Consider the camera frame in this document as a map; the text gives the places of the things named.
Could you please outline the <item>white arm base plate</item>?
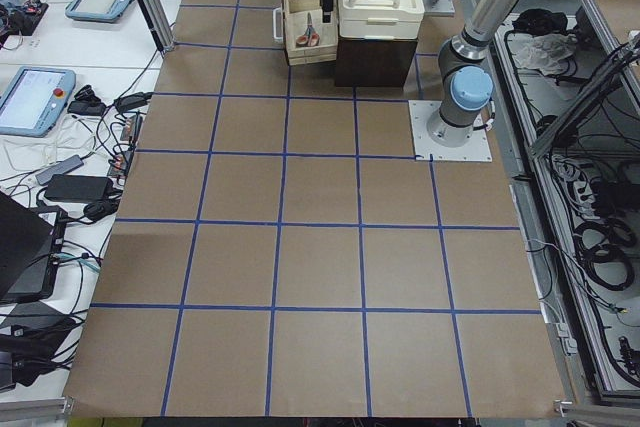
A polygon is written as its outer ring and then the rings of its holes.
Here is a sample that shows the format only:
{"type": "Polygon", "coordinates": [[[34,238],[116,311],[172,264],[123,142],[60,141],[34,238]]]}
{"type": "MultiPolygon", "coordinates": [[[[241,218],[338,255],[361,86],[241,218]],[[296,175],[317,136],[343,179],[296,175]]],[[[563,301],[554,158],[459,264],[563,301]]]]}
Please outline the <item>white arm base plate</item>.
{"type": "Polygon", "coordinates": [[[452,127],[441,119],[440,104],[440,101],[408,102],[414,158],[434,162],[491,162],[482,115],[476,116],[472,126],[452,127]]]}

